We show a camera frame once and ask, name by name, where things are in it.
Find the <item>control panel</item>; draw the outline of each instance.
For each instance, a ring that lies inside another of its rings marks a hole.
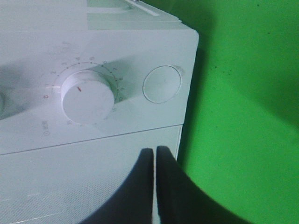
[[[0,32],[0,154],[183,124],[197,42],[191,29]]]

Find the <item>green background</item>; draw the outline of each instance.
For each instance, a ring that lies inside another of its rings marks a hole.
[[[299,1],[145,0],[200,44],[179,162],[261,224],[299,223]]]

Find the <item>dial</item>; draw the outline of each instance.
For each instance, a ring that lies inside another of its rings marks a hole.
[[[114,95],[109,82],[93,70],[70,75],[61,86],[65,115],[80,124],[94,124],[112,111]]]

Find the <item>white knob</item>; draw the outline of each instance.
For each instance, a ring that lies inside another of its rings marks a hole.
[[[0,94],[0,115],[2,114],[3,112],[3,109],[4,109],[4,100]]]
[[[83,70],[70,75],[61,86],[65,115],[80,124],[93,124],[112,111],[114,95],[109,83],[99,73]]]

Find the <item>white round button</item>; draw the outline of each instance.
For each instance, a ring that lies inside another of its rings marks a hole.
[[[145,97],[153,103],[164,103],[174,97],[181,86],[181,75],[171,66],[151,71],[143,83]]]
[[[114,95],[99,73],[83,70],[69,76],[61,86],[65,115],[80,124],[93,124],[112,111]]]

